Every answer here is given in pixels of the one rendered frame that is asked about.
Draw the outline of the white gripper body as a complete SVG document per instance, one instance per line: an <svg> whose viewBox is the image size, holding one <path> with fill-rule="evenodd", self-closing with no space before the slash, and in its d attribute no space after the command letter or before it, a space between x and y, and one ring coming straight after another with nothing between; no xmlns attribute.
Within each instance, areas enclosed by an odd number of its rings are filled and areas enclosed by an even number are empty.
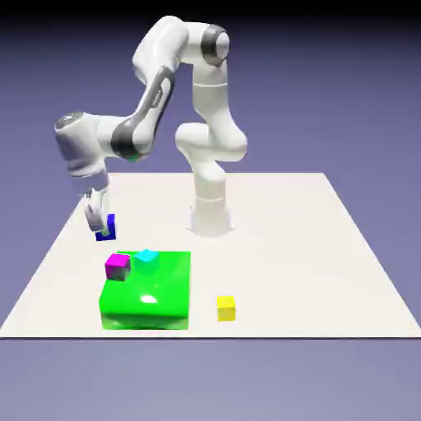
<svg viewBox="0 0 421 421"><path fill-rule="evenodd" d="M108 229L108 189L89 189L84 195L84 211L87 223L92 232L103 232Z"/></svg>

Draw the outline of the small blue cube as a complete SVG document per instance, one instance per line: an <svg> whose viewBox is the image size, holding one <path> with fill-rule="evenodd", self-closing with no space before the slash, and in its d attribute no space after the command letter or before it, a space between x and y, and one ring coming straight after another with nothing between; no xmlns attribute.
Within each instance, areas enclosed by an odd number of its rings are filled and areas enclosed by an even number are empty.
<svg viewBox="0 0 421 421"><path fill-rule="evenodd" d="M116 239L115 214L108 214L107 231L96 232L95 239L97 241L109 241Z"/></svg>

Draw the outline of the small magenta cube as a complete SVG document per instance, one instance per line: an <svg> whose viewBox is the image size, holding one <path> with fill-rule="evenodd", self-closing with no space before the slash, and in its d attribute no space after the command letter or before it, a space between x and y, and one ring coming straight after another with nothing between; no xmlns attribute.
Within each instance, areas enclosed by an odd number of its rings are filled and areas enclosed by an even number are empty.
<svg viewBox="0 0 421 421"><path fill-rule="evenodd" d="M131 258L128 254L113 253L104 267L107 280L124 281L131 271Z"/></svg>

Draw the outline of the small cyan cube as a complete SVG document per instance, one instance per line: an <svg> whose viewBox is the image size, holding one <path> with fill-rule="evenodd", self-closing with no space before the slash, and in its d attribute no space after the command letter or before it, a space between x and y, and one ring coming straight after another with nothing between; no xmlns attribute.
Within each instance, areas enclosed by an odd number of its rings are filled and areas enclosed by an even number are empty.
<svg viewBox="0 0 421 421"><path fill-rule="evenodd" d="M160 253L150 249L136 252L132 258L133 269L142 273L152 273L160 268Z"/></svg>

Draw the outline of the small yellow cube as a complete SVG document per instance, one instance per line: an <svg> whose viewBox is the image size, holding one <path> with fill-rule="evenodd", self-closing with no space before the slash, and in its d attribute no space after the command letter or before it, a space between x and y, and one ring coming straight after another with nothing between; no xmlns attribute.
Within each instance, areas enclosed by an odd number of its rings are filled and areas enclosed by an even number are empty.
<svg viewBox="0 0 421 421"><path fill-rule="evenodd" d="M236 318L236 306L233 296L217 297L217 320L219 322L231 322Z"/></svg>

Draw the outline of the large green box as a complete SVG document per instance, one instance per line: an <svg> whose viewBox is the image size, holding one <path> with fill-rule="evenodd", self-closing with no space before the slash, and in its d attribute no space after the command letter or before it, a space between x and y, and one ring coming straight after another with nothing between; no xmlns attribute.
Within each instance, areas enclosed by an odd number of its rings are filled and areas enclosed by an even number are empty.
<svg viewBox="0 0 421 421"><path fill-rule="evenodd" d="M105 279L99 297L106 330L186 330L189 324L191 253L157 251L160 268L152 273L133 269L139 251L117 251L131 258L124 281Z"/></svg>

